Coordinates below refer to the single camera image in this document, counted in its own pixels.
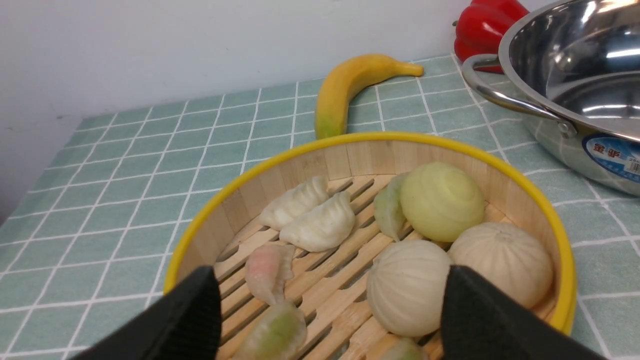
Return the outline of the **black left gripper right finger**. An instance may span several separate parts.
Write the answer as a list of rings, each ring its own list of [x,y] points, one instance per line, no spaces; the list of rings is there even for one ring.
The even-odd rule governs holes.
[[[600,360],[477,271],[452,265],[440,321],[446,360]]]

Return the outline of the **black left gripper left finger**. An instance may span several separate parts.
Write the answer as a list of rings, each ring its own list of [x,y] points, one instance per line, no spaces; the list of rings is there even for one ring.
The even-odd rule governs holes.
[[[199,266],[174,289],[74,360],[215,360],[222,299],[212,266]]]

